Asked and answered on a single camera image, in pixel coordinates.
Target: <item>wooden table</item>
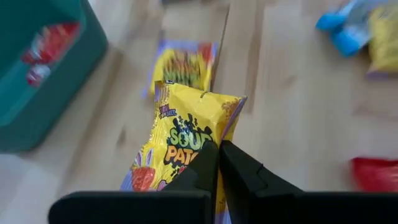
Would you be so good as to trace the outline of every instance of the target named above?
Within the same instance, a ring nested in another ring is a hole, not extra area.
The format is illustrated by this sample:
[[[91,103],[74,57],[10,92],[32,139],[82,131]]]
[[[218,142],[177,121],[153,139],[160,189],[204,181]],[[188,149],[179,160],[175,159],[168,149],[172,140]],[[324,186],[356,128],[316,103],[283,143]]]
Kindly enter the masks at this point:
[[[398,157],[396,82],[365,80],[314,25],[339,0],[90,0],[109,50],[45,142],[0,156],[0,222],[45,223],[76,190],[117,190],[153,122],[160,36],[223,43],[214,92],[249,97],[234,143],[305,190],[353,190],[348,160]]]

